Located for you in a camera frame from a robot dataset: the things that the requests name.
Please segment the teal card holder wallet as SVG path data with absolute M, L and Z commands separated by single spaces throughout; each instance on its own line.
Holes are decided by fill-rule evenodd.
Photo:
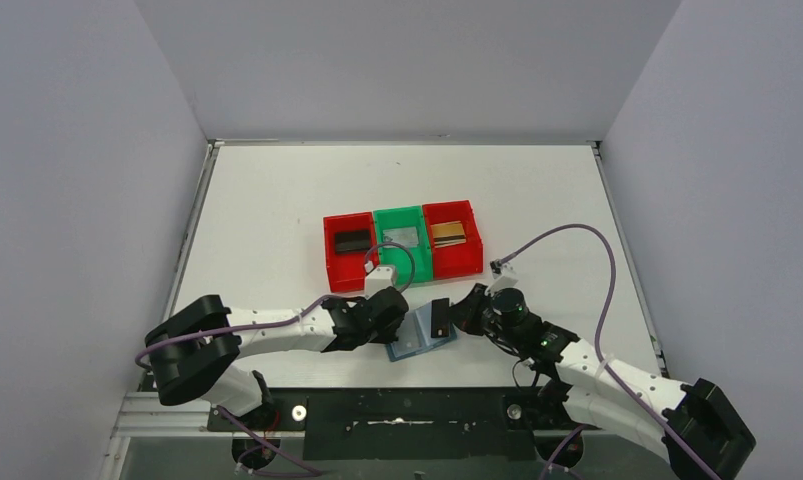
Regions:
M 452 322 L 451 334 L 448 338 L 432 339 L 430 337 L 431 303 L 433 301 L 405 315 L 396 331 L 396 340 L 386 346 L 390 362 L 398 362 L 428 353 L 457 339 Z

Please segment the red plastic bin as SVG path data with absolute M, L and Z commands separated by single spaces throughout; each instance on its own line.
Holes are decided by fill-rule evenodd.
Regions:
M 333 250 L 333 236 L 336 232 L 368 229 L 371 232 L 372 246 L 376 243 L 373 214 L 371 212 L 350 213 L 323 218 L 325 266 L 329 289 L 332 293 L 348 293 L 364 289 L 367 262 L 377 265 L 378 255 L 373 252 L 337 255 Z
M 483 242 L 474 211 L 468 200 L 429 203 L 422 206 L 433 255 L 434 280 L 446 280 L 479 274 L 483 270 Z M 463 244 L 435 248 L 431 225 L 460 221 L 467 240 Z

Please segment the green plastic bin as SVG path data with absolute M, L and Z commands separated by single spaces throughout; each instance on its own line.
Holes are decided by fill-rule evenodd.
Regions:
M 394 265 L 401 284 L 412 280 L 413 283 L 426 283 L 434 279 L 433 255 L 430 235 L 427 231 L 425 216 L 421 206 L 408 206 L 391 209 L 376 210 L 373 212 L 375 233 L 379 242 L 382 240 L 382 231 L 385 229 L 415 226 L 420 236 L 420 245 L 414 249 L 404 247 L 413 257 L 410 257 L 401 248 L 389 246 L 378 250 L 379 260 L 382 264 Z

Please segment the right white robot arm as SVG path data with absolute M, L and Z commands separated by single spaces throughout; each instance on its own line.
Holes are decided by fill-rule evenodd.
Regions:
M 679 479 L 734 479 L 754 451 L 754 434 L 716 384 L 652 374 L 544 321 L 516 288 L 477 284 L 448 308 L 459 330 L 485 336 L 549 378 L 568 418 L 641 446 Z

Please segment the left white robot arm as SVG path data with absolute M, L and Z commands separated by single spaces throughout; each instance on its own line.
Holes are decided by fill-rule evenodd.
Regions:
M 304 308 L 236 309 L 204 295 L 152 329 L 136 364 L 151 372 L 164 406 L 202 399 L 230 414 L 252 415 L 271 401 L 264 376 L 239 359 L 289 351 L 349 352 L 388 344 L 409 311 L 401 291 L 323 295 Z

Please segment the gold credit card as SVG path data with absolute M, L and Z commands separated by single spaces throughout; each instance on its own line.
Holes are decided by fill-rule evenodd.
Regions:
M 459 245 L 467 240 L 465 228 L 460 221 L 432 224 L 431 233 L 435 248 Z

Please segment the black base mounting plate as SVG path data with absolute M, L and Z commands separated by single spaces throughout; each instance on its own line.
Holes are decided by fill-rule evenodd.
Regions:
M 576 426 L 563 406 L 515 387 L 296 389 L 241 421 L 294 436 L 307 461 L 509 461 L 548 455 Z

